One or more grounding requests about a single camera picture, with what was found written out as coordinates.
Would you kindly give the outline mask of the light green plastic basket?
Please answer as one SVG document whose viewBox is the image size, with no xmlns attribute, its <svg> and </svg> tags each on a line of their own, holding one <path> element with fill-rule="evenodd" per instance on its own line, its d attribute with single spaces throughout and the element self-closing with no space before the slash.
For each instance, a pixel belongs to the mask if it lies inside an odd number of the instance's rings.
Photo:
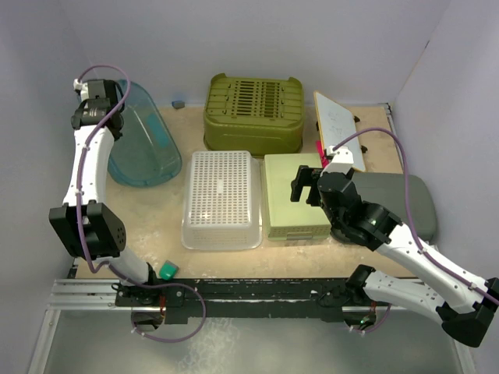
<svg viewBox="0 0 499 374">
<path fill-rule="evenodd" d="M 309 188 L 297 203 L 291 201 L 291 183 L 300 166 L 321 166 L 317 153 L 268 154 L 262 169 L 263 215 L 271 241 L 318 240 L 329 236 L 331 225 L 321 208 L 306 203 Z"/>
</svg>

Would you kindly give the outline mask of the teal transparent basket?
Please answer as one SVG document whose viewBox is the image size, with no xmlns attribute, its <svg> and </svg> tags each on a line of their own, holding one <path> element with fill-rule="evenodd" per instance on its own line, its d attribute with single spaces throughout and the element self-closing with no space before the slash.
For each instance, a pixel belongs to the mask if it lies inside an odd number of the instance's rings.
<svg viewBox="0 0 499 374">
<path fill-rule="evenodd" d="M 173 179 L 182 169 L 182 157 L 150 94 L 139 84 L 118 81 L 130 89 L 122 112 L 122 136 L 115 141 L 108 173 L 120 185 L 146 188 Z"/>
</svg>

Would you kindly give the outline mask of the olive green plastic tub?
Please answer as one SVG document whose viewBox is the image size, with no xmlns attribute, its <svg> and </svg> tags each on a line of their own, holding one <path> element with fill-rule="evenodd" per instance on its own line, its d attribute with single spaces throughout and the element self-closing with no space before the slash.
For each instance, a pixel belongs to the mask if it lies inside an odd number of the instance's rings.
<svg viewBox="0 0 499 374">
<path fill-rule="evenodd" d="M 303 146 L 305 104 L 296 78 L 256 79 L 217 74 L 203 110 L 209 150 L 246 150 L 254 157 L 298 153 Z"/>
</svg>

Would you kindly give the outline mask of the white perforated plastic basket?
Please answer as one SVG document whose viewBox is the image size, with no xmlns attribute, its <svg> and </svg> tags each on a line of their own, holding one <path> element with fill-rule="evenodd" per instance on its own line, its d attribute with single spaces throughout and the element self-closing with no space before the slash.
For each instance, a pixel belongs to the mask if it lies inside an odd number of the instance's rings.
<svg viewBox="0 0 499 374">
<path fill-rule="evenodd" d="M 260 165 L 250 152 L 197 151 L 186 175 L 181 242 L 199 251 L 262 242 Z"/>
</svg>

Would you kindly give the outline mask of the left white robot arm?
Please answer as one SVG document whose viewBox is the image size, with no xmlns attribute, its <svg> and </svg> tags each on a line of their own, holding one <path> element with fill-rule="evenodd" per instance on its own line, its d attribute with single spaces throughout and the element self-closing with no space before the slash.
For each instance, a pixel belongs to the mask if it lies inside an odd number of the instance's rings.
<svg viewBox="0 0 499 374">
<path fill-rule="evenodd" d="M 86 261 L 91 273 L 107 267 L 142 305 L 160 298 L 152 268 L 126 244 L 124 223 L 106 205 L 111 149 L 122 135 L 125 92 L 113 80 L 76 80 L 80 104 L 71 117 L 75 141 L 73 170 L 62 205 L 49 222 L 68 254 Z"/>
</svg>

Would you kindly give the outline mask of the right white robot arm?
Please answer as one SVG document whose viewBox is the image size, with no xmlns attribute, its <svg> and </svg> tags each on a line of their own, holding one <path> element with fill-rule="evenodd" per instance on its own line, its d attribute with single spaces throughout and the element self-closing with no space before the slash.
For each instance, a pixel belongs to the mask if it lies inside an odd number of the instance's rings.
<svg viewBox="0 0 499 374">
<path fill-rule="evenodd" d="M 481 345 L 498 310 L 498 279 L 488 280 L 456 265 L 428 244 L 401 218 L 377 203 L 361 199 L 352 173 L 326 172 L 301 165 L 291 183 L 291 200 L 306 200 L 324 211 L 333 229 L 349 241 L 392 259 L 419 279 L 397 280 L 360 265 L 347 281 L 348 299 L 401 306 L 432 319 L 454 340 Z"/>
</svg>

